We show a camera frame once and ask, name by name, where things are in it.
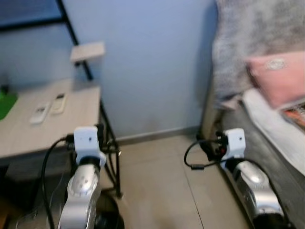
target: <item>green object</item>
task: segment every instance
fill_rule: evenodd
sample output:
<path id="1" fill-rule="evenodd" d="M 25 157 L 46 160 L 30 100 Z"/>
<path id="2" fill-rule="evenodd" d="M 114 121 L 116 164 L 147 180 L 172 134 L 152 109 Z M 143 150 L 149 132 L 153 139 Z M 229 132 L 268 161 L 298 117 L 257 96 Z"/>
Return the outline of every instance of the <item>green object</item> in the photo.
<path id="1" fill-rule="evenodd" d="M 3 94 L 0 92 L 0 120 L 5 118 L 5 116 L 9 113 L 17 101 L 17 98 L 18 97 L 16 94 Z"/>

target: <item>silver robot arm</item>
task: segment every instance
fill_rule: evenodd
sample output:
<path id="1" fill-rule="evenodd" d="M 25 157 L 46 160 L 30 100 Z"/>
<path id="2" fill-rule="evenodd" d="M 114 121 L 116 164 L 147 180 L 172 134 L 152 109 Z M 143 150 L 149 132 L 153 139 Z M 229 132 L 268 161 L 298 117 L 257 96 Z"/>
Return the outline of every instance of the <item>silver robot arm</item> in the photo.
<path id="1" fill-rule="evenodd" d="M 68 198 L 58 229 L 93 229 L 96 202 L 102 190 L 100 170 L 106 156 L 100 151 L 96 127 L 77 128 L 74 145 L 79 166 L 68 183 Z"/>
<path id="2" fill-rule="evenodd" d="M 252 221 L 255 229 L 284 229 L 285 216 L 274 193 L 268 176 L 254 163 L 242 161 L 246 148 L 244 130 L 241 128 L 224 131 L 227 149 L 222 159 L 231 157 L 241 160 L 223 162 L 233 187 Z"/>

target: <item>beige floor tile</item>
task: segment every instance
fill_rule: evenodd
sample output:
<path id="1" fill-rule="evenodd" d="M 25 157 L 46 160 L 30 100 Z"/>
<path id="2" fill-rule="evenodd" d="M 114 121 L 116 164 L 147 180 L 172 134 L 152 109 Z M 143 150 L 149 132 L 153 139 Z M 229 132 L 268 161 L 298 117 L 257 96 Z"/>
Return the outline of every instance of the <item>beige floor tile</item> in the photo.
<path id="1" fill-rule="evenodd" d="M 207 163 L 200 150 L 189 154 L 189 162 Z M 244 213 L 218 167 L 204 171 L 191 171 L 184 167 L 205 229 L 250 228 Z"/>
<path id="2" fill-rule="evenodd" d="M 121 166 L 156 160 L 172 155 L 182 155 L 188 145 L 195 141 L 195 135 L 179 135 L 121 146 Z"/>
<path id="3" fill-rule="evenodd" d="M 201 229 L 177 155 L 122 167 L 122 188 L 132 229 Z"/>

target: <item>white sheet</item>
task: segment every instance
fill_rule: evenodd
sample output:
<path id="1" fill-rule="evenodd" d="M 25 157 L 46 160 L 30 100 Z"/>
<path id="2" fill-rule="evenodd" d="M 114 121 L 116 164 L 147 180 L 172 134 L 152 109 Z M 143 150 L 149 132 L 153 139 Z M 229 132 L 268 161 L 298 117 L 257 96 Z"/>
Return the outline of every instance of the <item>white sheet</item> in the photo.
<path id="1" fill-rule="evenodd" d="M 253 88 L 243 94 L 243 102 L 253 123 L 283 157 L 305 176 L 305 134 L 272 109 Z"/>

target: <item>pink pillow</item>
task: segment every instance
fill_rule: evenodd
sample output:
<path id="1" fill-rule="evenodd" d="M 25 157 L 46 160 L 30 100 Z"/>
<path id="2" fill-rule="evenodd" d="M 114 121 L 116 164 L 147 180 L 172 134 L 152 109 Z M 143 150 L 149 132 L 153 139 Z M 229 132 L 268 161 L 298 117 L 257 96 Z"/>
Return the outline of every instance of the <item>pink pillow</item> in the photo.
<path id="1" fill-rule="evenodd" d="M 253 57 L 246 62 L 273 108 L 305 97 L 305 52 Z"/>

